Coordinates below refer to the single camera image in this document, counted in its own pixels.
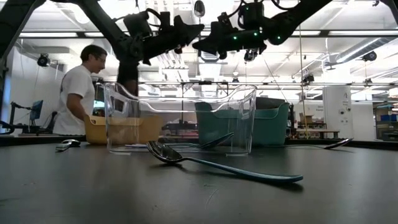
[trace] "ceiling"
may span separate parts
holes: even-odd
[[[0,7],[5,0],[0,0]],[[198,18],[193,15],[192,2],[194,0],[140,0],[140,9],[150,7],[156,11],[172,11],[173,14],[180,15],[187,24],[198,23]],[[216,17],[223,11],[233,12],[238,6],[237,0],[203,0],[206,7],[206,15],[201,18],[201,23],[210,25]],[[280,5],[292,7],[297,0],[281,0]],[[123,16],[134,13],[136,8],[134,0],[102,0],[101,6],[111,17]],[[374,1],[352,1],[338,0],[332,1],[321,11],[307,19],[301,25],[302,30],[383,30],[395,29],[397,24],[391,11],[383,3],[373,6]],[[265,15],[272,17],[281,11],[276,8],[270,0],[264,1]],[[231,18],[233,26],[237,27],[237,15]],[[126,30],[122,21],[118,26]],[[98,29],[84,18],[81,11],[72,4],[61,4],[47,1],[43,6],[35,10],[30,17],[23,32],[98,32]],[[243,60],[244,52],[231,52],[227,59],[220,60],[218,65],[203,65],[203,61],[198,58],[197,51],[190,46],[185,47],[183,54],[178,58],[174,54],[164,55],[163,58],[153,58],[152,66],[141,65],[141,81],[188,81],[197,80],[200,77],[214,78],[212,80],[231,81],[238,72],[240,82],[296,82],[301,81],[302,68],[305,73],[312,73],[316,82],[341,82],[339,75],[334,75],[335,70],[327,70],[323,62],[330,61],[333,55],[338,55],[365,41],[375,40],[376,37],[327,37],[313,38],[306,37],[302,33],[302,38],[289,38],[282,45],[267,44],[266,51],[258,56],[253,62],[245,63]],[[30,54],[37,54],[49,47],[59,47],[63,52],[54,50],[50,57],[60,63],[74,66],[80,63],[79,53],[88,44],[103,44],[107,41],[102,39],[22,39],[20,45]],[[340,71],[342,68],[349,75],[345,81],[362,82],[365,78],[373,77],[373,82],[389,83],[398,80],[395,73],[398,59],[398,40],[376,48],[377,59],[373,62],[362,60],[351,60],[342,65],[333,66]],[[117,74],[118,61],[110,57],[107,61],[107,69],[100,75],[115,76]]]

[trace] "teal plastic bin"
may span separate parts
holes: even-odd
[[[239,110],[219,110],[214,113],[208,103],[195,104],[197,110],[198,135],[200,144],[213,141],[230,132],[235,136],[245,136],[249,128],[239,124]],[[281,146],[285,143],[289,104],[282,103],[278,108],[256,110],[252,132],[253,146]]]

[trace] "transparent plastic bin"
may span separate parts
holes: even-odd
[[[127,145],[147,141],[169,144],[179,152],[247,154],[251,151],[255,86],[237,86],[224,98],[137,98],[123,86],[109,83],[105,85],[104,99],[107,145],[111,152],[145,151],[143,147]],[[198,106],[203,103],[207,105],[205,109]],[[202,115],[218,111],[233,111],[235,116],[225,119],[211,131],[198,131],[203,124]],[[171,126],[189,126],[193,130],[189,136],[167,132]],[[213,149],[175,145],[181,141],[214,141],[229,133],[234,133],[231,139]]]

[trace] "table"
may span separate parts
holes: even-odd
[[[325,133],[333,133],[333,138],[338,139],[338,133],[340,131],[338,130],[330,130],[330,129],[296,129],[296,132],[298,133],[305,133],[306,131],[308,131],[309,133],[313,132],[313,133],[320,133],[320,139],[324,139],[325,138]]]
[[[192,154],[229,166],[303,174],[294,185],[241,180],[192,162],[165,166],[83,146],[0,147],[0,223],[396,223],[398,152],[342,147]]]

